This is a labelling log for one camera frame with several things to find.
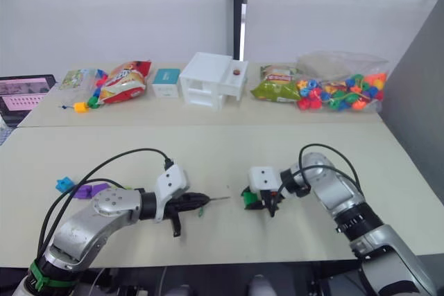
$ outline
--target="beige tabletop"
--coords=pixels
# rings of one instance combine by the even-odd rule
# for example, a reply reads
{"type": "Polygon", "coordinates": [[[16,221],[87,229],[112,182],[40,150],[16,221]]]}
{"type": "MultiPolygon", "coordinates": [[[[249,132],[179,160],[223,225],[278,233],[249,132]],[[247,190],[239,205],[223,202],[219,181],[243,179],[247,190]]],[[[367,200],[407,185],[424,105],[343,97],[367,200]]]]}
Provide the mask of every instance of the beige tabletop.
{"type": "MultiPolygon", "coordinates": [[[[97,65],[111,70],[115,64],[97,65]]],[[[185,64],[153,63],[148,82],[159,68],[180,68],[185,64]]],[[[301,123],[356,123],[381,121],[376,113],[301,112],[294,103],[259,101],[250,90],[259,82],[260,64],[249,64],[247,83],[240,102],[229,96],[222,110],[186,105],[182,98],[156,98],[148,85],[147,93],[124,103],[105,105],[84,114],[60,106],[73,103],[66,91],[55,86],[44,100],[22,121],[20,127],[36,126],[105,126],[105,125],[296,125],[301,123]]]]}
{"type": "MultiPolygon", "coordinates": [[[[416,254],[444,252],[444,224],[431,218],[443,216],[444,207],[380,121],[46,127],[18,128],[0,147],[0,266],[26,267],[35,257],[44,215],[59,196],[57,179],[79,181],[105,159],[138,147],[159,148],[174,158],[186,170],[191,191],[230,199],[210,203],[202,217],[197,211],[181,214],[179,238],[172,236],[169,221],[126,227],[110,237],[93,266],[353,259],[348,240],[335,232],[314,195],[284,200],[274,218],[244,210],[240,193],[248,185],[248,169],[287,168],[311,142],[332,145],[351,159],[368,203],[416,254]]],[[[337,156],[326,155],[348,172],[337,156]]],[[[156,154],[137,153],[97,176],[150,191],[162,162],[156,154]]],[[[73,200],[65,217],[85,205],[73,200]]]]}

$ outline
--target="robotic arm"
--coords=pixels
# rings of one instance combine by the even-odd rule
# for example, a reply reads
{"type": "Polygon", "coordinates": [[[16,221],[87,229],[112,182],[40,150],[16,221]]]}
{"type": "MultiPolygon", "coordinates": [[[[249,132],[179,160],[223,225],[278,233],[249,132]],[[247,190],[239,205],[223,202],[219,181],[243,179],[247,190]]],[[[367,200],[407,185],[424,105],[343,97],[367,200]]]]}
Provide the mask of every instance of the robotic arm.
{"type": "Polygon", "coordinates": [[[352,182],[322,166],[333,164],[320,153],[307,153],[302,167],[316,166],[299,173],[298,164],[277,172],[272,167],[253,167],[248,173],[250,186],[244,190],[246,209],[263,209],[274,216],[273,199],[280,202],[291,196],[303,197],[313,190],[334,219],[337,232],[350,241],[355,256],[361,260],[361,281],[370,295],[436,295],[433,281],[424,266],[390,225],[384,224],[352,182]]]}
{"type": "Polygon", "coordinates": [[[158,177],[155,191],[106,189],[91,204],[72,216],[55,234],[44,255],[31,264],[28,276],[13,296],[68,296],[83,271],[96,258],[115,231],[154,219],[170,219],[173,235],[180,235],[178,213],[203,207],[210,198],[187,193],[185,172],[174,164],[158,177]]]}

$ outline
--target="small teal box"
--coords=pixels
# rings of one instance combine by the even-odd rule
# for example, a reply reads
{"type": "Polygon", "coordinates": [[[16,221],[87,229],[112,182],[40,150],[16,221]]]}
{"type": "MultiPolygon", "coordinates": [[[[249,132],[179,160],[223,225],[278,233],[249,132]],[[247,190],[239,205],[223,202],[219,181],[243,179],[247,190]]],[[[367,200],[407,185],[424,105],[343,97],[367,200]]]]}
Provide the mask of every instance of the small teal box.
{"type": "Polygon", "coordinates": [[[158,69],[153,81],[156,97],[179,97],[179,69],[158,69]]]}

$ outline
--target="white plastic house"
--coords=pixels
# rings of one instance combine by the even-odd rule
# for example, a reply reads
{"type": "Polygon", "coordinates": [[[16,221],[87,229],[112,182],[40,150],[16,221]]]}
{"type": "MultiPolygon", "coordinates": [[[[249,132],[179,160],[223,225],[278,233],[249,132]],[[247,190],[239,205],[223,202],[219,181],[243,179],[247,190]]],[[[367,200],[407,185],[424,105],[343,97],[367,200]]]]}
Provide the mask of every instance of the white plastic house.
{"type": "Polygon", "coordinates": [[[240,101],[247,66],[230,55],[197,52],[179,77],[185,102],[219,110],[229,95],[240,101]]]}

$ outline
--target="laptop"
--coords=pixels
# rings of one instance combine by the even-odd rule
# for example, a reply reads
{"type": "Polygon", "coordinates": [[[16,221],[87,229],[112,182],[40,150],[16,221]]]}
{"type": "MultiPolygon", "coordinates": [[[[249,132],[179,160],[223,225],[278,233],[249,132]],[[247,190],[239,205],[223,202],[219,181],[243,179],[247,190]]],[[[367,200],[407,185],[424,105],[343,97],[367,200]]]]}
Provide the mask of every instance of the laptop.
{"type": "Polygon", "coordinates": [[[19,125],[55,83],[51,74],[0,77],[0,115],[6,125],[19,125]]]}

